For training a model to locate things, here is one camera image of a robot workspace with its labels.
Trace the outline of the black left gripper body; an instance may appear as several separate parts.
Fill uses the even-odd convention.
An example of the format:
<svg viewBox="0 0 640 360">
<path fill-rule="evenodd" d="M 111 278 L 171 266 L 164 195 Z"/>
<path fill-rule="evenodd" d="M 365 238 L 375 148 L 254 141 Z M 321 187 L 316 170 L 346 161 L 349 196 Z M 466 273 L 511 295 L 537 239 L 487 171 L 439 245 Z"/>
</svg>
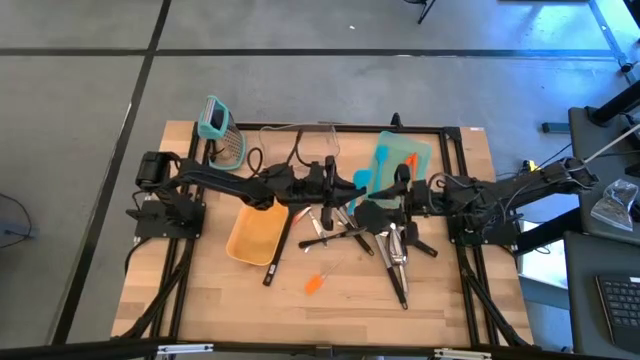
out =
<svg viewBox="0 0 640 360">
<path fill-rule="evenodd" d="M 304 178 L 306 202 L 322 205 L 320 223 L 324 230 L 332 230 L 334 227 L 332 213 L 336 207 L 333 194 L 335 175 L 335 158 L 327 156 L 324 165 L 312 162 L 309 173 Z"/>
</svg>

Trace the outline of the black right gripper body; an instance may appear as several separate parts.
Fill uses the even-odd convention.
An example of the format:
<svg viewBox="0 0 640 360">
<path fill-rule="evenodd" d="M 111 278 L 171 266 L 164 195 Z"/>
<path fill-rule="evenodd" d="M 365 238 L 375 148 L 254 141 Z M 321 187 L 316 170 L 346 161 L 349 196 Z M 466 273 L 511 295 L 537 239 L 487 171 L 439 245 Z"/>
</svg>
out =
<svg viewBox="0 0 640 360">
<path fill-rule="evenodd" d="M 417 223 L 412 219 L 414 215 L 423 217 L 441 216 L 442 207 L 433 202 L 433 192 L 426 180 L 411 179 L 408 165 L 401 163 L 396 167 L 394 180 L 400 185 L 400 225 L 402 244 L 404 246 L 426 246 L 419 238 Z"/>
</svg>

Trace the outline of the wide teal silicone spatula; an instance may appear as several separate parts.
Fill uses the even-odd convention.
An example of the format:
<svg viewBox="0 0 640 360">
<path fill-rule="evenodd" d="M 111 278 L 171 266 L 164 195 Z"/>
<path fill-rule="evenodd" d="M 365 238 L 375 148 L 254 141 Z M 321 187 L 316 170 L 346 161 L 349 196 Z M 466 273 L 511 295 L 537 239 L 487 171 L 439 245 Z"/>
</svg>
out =
<svg viewBox="0 0 640 360">
<path fill-rule="evenodd" d="M 357 190 L 364 189 L 370 182 L 373 176 L 373 171 L 371 169 L 359 169 L 353 175 L 353 183 L 356 186 Z M 354 215 L 355 207 L 356 207 L 357 199 L 353 199 L 350 201 L 347 207 L 347 214 L 349 216 Z"/>
</svg>

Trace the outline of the narrow teal silicone spatula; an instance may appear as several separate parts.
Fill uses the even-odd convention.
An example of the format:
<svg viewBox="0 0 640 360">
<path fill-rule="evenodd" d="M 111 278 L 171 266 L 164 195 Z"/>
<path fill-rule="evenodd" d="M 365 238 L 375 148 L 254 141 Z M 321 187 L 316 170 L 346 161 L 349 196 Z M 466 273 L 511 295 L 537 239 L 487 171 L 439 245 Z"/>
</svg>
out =
<svg viewBox="0 0 640 360">
<path fill-rule="evenodd" d="M 389 148 L 384 145 L 378 145 L 375 151 L 375 159 L 376 159 L 376 174 L 374 180 L 373 191 L 378 192 L 381 188 L 381 177 L 383 172 L 384 164 L 388 158 Z"/>
</svg>

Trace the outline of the all-black slotted spatula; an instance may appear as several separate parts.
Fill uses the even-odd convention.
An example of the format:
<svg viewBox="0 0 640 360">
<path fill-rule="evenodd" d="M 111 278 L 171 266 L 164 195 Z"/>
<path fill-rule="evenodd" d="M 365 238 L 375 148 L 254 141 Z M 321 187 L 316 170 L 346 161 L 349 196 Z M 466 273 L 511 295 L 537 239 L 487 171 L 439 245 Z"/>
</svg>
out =
<svg viewBox="0 0 640 360">
<path fill-rule="evenodd" d="M 287 206 L 287 209 L 288 209 L 288 214 L 287 214 L 287 218 L 286 218 L 285 223 L 284 223 L 284 227 L 283 227 L 282 232 L 280 234 L 280 237 L 279 237 L 279 240 L 278 240 L 278 243 L 277 243 L 277 246 L 276 246 L 276 250 L 275 250 L 273 259 L 272 259 L 271 263 L 269 264 L 269 268 L 268 268 L 268 270 L 267 270 L 267 272 L 265 274 L 265 277 L 263 279 L 263 282 L 262 282 L 262 284 L 264 286 L 270 286 L 272 281 L 273 281 L 273 279 L 274 279 L 274 277 L 275 277 L 275 274 L 276 274 L 276 271 L 277 271 L 277 268 L 278 268 L 278 264 L 279 264 L 279 261 L 280 261 L 280 258 L 281 258 L 281 255 L 282 255 L 286 240 L 288 238 L 291 226 L 293 224 L 293 220 L 294 220 L 295 216 L 297 215 L 297 213 L 303 209 L 303 206 L 300 205 L 300 204 L 289 204 Z"/>
</svg>

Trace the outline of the teal translucent plastic bin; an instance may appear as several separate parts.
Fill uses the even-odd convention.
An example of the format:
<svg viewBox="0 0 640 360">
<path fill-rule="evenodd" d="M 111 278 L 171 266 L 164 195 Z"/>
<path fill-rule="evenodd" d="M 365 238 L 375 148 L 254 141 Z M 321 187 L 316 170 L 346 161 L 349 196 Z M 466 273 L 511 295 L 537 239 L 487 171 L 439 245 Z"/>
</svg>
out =
<svg viewBox="0 0 640 360">
<path fill-rule="evenodd" d="M 389 148 L 388 158 L 383 167 L 380 190 L 384 190 L 394 184 L 396 167 L 404 163 L 407 156 L 411 153 L 418 154 L 416 177 L 411 177 L 411 179 L 414 181 L 425 179 L 432 155 L 432 146 L 427 142 L 414 140 L 405 135 L 383 131 L 379 134 L 378 142 L 374 146 L 374 151 L 369 162 L 369 169 L 373 171 L 373 176 L 367 185 L 369 193 L 374 192 L 373 187 L 377 168 L 375 151 L 378 145 L 384 145 Z"/>
</svg>

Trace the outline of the yellow-orange plastic bin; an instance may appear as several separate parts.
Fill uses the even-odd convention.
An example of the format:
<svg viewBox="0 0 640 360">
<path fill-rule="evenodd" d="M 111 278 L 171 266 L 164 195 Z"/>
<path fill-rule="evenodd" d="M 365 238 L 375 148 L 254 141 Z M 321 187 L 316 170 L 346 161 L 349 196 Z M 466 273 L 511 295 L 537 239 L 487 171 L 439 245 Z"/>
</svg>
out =
<svg viewBox="0 0 640 360">
<path fill-rule="evenodd" d="M 268 210 L 243 205 L 226 244 L 227 254 L 255 266 L 268 265 L 284 229 L 288 209 L 275 203 Z"/>
</svg>

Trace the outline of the black desk beam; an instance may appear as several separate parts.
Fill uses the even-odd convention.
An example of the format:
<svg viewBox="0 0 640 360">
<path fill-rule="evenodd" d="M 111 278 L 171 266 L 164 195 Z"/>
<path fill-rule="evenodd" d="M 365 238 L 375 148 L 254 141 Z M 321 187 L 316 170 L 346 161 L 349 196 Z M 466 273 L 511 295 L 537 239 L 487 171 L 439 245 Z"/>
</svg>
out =
<svg viewBox="0 0 640 360">
<path fill-rule="evenodd" d="M 580 208 L 574 208 L 516 237 L 515 256 L 524 255 L 563 238 L 565 232 L 583 232 Z"/>
</svg>

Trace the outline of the black stand leg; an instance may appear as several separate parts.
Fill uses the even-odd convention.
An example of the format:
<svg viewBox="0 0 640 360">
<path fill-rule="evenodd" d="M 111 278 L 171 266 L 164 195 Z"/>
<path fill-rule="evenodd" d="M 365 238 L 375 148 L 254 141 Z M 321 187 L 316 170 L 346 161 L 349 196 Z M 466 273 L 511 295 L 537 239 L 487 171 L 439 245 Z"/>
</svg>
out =
<svg viewBox="0 0 640 360">
<path fill-rule="evenodd" d="M 421 25 L 437 0 L 403 0 L 403 1 L 411 5 L 422 6 L 420 16 L 417 20 L 417 24 Z"/>
</svg>

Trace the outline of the dark grey desk with keyboard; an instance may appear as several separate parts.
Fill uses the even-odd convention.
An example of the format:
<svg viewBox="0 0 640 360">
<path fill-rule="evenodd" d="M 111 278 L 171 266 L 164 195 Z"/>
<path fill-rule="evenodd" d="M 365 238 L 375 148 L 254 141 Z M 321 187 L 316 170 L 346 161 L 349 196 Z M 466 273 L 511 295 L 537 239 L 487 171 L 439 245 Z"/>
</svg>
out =
<svg viewBox="0 0 640 360">
<path fill-rule="evenodd" d="M 595 277 L 640 275 L 640 246 L 576 232 L 564 234 L 574 349 L 585 355 L 640 360 L 611 341 Z"/>
</svg>

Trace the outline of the black desk leg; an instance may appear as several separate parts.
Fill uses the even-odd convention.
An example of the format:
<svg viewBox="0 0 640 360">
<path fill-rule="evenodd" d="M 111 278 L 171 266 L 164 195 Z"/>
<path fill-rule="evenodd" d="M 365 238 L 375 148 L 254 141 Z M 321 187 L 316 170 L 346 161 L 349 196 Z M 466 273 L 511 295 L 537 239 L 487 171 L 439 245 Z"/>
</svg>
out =
<svg viewBox="0 0 640 360">
<path fill-rule="evenodd" d="M 640 106 L 640 80 L 598 108 L 588 108 L 588 118 L 595 125 L 607 127 L 619 114 Z"/>
</svg>

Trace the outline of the black computer keyboard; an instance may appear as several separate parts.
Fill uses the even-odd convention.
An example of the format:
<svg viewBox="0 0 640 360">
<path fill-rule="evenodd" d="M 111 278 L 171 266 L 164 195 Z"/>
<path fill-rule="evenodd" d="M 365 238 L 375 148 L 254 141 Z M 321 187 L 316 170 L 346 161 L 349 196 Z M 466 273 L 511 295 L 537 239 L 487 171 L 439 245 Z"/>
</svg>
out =
<svg viewBox="0 0 640 360">
<path fill-rule="evenodd" d="M 640 355 L 640 275 L 595 277 L 611 341 Z"/>
</svg>

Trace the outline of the metal table leg with caster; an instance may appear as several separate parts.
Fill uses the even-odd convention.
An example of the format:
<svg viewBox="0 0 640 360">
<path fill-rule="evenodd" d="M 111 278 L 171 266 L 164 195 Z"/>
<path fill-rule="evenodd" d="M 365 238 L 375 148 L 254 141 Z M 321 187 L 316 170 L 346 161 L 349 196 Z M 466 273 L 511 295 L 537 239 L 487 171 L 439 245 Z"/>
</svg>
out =
<svg viewBox="0 0 640 360">
<path fill-rule="evenodd" d="M 635 67 L 635 65 L 628 60 L 625 53 L 620 48 L 614 36 L 614 33 L 612 32 L 603 13 L 598 7 L 597 1 L 588 0 L 587 4 L 589 5 L 589 8 L 598 24 L 598 27 L 600 28 L 600 31 L 603 37 L 605 38 L 609 46 L 609 49 L 613 54 L 614 59 L 617 61 L 620 67 L 619 73 L 625 78 L 625 80 L 629 85 L 633 85 L 637 81 L 637 79 L 635 78 L 635 75 L 632 73 L 632 70 Z"/>
</svg>

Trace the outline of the black rig crossbar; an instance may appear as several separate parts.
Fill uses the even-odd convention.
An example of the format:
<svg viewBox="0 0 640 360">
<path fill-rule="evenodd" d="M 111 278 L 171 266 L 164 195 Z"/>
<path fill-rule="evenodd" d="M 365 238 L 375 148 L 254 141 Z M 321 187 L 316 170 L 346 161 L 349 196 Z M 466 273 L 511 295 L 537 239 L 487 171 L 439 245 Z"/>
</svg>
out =
<svg viewBox="0 0 640 360">
<path fill-rule="evenodd" d="M 42 345 L 33 347 L 0 349 L 0 360 L 130 360 L 156 356 L 157 348 L 165 344 L 212 343 L 215 352 L 283 353 L 332 358 L 339 355 L 385 355 L 406 357 L 433 357 L 438 348 L 452 348 L 488 352 L 493 360 L 629 360 L 621 356 L 584 355 L 545 351 L 534 346 L 508 347 L 477 345 L 471 347 L 424 346 L 360 346 L 360 345 L 311 345 L 243 343 L 212 341 L 178 341 L 170 337 L 126 339 L 106 341 Z"/>
</svg>

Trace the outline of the silver bracket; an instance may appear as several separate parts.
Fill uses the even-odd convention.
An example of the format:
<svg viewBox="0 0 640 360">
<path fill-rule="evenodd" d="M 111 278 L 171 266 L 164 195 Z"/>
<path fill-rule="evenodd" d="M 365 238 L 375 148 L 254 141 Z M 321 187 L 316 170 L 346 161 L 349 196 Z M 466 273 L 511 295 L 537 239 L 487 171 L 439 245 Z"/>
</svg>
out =
<svg viewBox="0 0 640 360">
<path fill-rule="evenodd" d="M 493 360 L 492 354 L 488 352 L 452 348 L 435 349 L 433 357 L 438 360 Z"/>
<path fill-rule="evenodd" d="M 187 343 L 187 344 L 165 344 L 157 348 L 157 355 L 180 355 L 207 353 L 214 350 L 212 343 Z"/>
</svg>

